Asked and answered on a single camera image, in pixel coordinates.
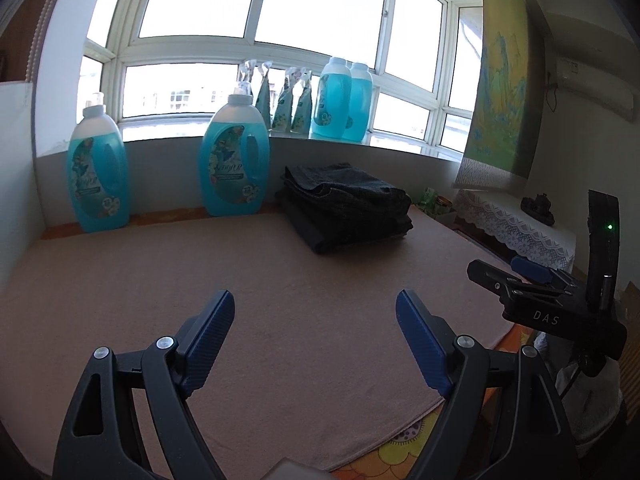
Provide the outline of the right white gloved hand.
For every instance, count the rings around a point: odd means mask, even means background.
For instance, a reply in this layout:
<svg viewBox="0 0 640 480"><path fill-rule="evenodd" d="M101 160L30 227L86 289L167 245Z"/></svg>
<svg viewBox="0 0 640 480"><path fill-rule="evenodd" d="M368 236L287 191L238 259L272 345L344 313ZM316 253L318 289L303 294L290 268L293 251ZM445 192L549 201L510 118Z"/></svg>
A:
<svg viewBox="0 0 640 480"><path fill-rule="evenodd" d="M555 388L565 392L562 404L579 455L584 455L615 422L623 395L620 391L620 366L607 359L596 377L578 372L572 363L558 371Z"/></svg>

